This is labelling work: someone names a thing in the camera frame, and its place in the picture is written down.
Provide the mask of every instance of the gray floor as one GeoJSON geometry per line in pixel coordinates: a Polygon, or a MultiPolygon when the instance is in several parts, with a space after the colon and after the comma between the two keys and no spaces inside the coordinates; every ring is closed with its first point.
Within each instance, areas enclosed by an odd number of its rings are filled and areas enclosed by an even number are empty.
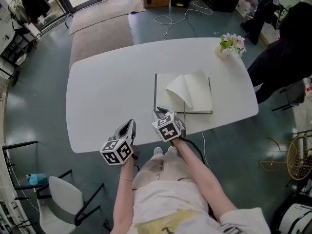
{"type": "MultiPolygon", "coordinates": [[[[183,8],[154,8],[129,15],[134,43],[162,40],[167,26],[158,25],[154,17],[169,14],[177,21],[184,17],[184,13],[183,8]]],[[[183,21],[173,26],[167,39],[192,38],[195,34],[197,37],[216,37],[227,32],[244,34],[239,26],[242,17],[236,11],[232,14],[214,12],[212,16],[191,11],[188,19],[195,32],[187,21],[183,21]]],[[[242,59],[248,67],[265,47],[262,42],[253,46],[246,40],[246,44],[247,53],[242,59]]],[[[7,144],[39,141],[37,145],[11,151],[11,161],[16,164],[15,171],[21,184],[26,183],[25,175],[28,173],[57,176],[73,169],[68,181],[88,198],[104,182],[105,190],[92,203],[92,206],[100,204],[101,210],[84,221],[75,233],[105,233],[103,220],[108,219],[111,226],[113,223],[120,167],[108,167],[99,153],[75,154],[70,148],[65,97],[71,45],[72,37],[68,36],[68,30],[61,24],[42,37],[37,50],[23,63],[19,81],[9,91],[5,118],[6,141],[7,144]]],[[[86,81],[82,86],[88,86],[91,82],[86,81]]],[[[288,194],[285,185],[289,176],[285,166],[278,167],[275,172],[266,172],[258,161],[283,160],[284,154],[277,153],[275,144],[267,137],[292,138],[290,133],[295,128],[292,110],[271,111],[273,107],[285,104],[285,100],[283,95],[275,93],[260,105],[257,116],[204,132],[207,159],[225,193],[239,208],[261,207],[268,222],[288,194]]],[[[201,134],[189,138],[203,150],[201,134]]],[[[140,146],[140,166],[151,157],[156,146],[168,147],[161,142],[140,146]]],[[[32,190],[25,193],[36,206],[35,193],[32,190]]],[[[22,201],[22,205],[29,218],[38,222],[38,212],[27,201],[22,201]]],[[[56,214],[68,218],[56,206],[53,205],[53,208],[56,214]]],[[[43,233],[39,226],[35,229],[43,233]]]]}

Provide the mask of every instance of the yellow shirt print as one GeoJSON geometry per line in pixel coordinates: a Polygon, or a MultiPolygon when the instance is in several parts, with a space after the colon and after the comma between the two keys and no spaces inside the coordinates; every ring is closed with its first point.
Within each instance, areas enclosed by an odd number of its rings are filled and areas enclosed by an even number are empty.
{"type": "Polygon", "coordinates": [[[168,216],[164,216],[150,222],[135,225],[138,234],[173,234],[181,222],[191,220],[194,215],[201,214],[192,209],[177,210],[168,216]]]}

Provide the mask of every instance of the person's arm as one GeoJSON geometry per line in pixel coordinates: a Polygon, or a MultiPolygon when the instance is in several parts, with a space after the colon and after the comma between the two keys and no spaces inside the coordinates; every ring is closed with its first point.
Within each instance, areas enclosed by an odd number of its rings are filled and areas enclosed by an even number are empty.
{"type": "Polygon", "coordinates": [[[219,219],[223,214],[236,210],[237,208],[226,197],[214,174],[198,159],[188,145],[178,138],[172,142],[183,156],[193,178],[214,211],[215,216],[219,219]]]}
{"type": "MultiPolygon", "coordinates": [[[[120,177],[132,178],[133,158],[130,157],[121,167],[120,177]]],[[[119,179],[118,191],[114,206],[114,227],[112,234],[126,234],[133,219],[132,179],[119,179]]]]}

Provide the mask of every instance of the white shoe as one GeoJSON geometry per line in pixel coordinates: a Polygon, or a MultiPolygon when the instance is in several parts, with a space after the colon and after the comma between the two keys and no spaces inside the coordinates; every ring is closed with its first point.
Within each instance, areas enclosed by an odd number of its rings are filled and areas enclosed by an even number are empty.
{"type": "Polygon", "coordinates": [[[169,148],[168,148],[168,152],[173,152],[175,155],[177,155],[177,149],[174,147],[174,146],[170,146],[169,148]]]}
{"type": "Polygon", "coordinates": [[[156,147],[154,149],[154,155],[155,154],[162,154],[162,155],[164,155],[164,151],[160,147],[156,147]]]}

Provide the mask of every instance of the beige pants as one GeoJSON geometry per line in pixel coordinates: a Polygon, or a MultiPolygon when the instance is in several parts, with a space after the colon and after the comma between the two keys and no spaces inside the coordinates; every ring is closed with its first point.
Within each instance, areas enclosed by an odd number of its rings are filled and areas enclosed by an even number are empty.
{"type": "Polygon", "coordinates": [[[147,161],[133,180],[132,187],[139,189],[156,180],[194,182],[185,161],[172,151],[165,155],[156,154],[147,161]]]}

